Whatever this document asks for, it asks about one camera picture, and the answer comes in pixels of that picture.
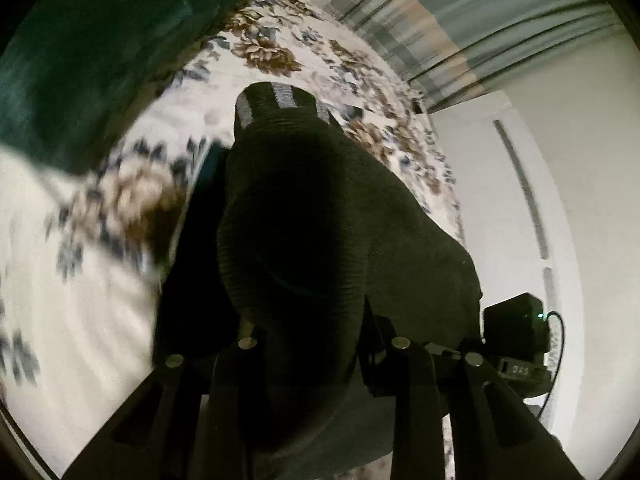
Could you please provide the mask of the floral bed blanket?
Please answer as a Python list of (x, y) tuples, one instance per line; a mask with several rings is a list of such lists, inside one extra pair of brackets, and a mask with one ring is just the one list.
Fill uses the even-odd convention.
[(154, 75), (136, 120), (82, 174), (2, 146), (1, 400), (43, 477), (61, 477), (149, 374), (160, 283), (196, 176), (231, 145), (235, 99), (258, 81), (313, 94), (460, 235), (432, 98), (310, 1), (248, 0)]

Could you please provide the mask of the white bed footboard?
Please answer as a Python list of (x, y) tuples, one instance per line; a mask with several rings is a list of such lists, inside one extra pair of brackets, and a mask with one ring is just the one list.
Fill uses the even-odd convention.
[(548, 365), (559, 378), (544, 426), (570, 442), (585, 371), (582, 281), (558, 188), (533, 133), (502, 91), (439, 110), (431, 122), (456, 179), (463, 238), (482, 305), (529, 292), (553, 312)]

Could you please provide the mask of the dark striped sweater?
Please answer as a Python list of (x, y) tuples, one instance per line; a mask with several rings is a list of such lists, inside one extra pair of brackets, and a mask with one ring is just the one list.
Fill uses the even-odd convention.
[(217, 269), (254, 340), (221, 352), (213, 475), (315, 479), (383, 455), (445, 474), (430, 342), (480, 338), (466, 250), (306, 91), (258, 82), (234, 106)]

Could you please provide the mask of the striped teal beige curtain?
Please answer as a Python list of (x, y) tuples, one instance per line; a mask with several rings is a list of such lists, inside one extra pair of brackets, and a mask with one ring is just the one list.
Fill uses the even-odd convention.
[(422, 92), (429, 110), (623, 28), (606, 0), (331, 0), (326, 10)]

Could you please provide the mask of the dark green pillow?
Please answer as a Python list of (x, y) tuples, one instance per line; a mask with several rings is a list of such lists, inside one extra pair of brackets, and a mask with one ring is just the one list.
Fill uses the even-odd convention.
[(243, 0), (1, 0), (1, 146), (83, 174)]

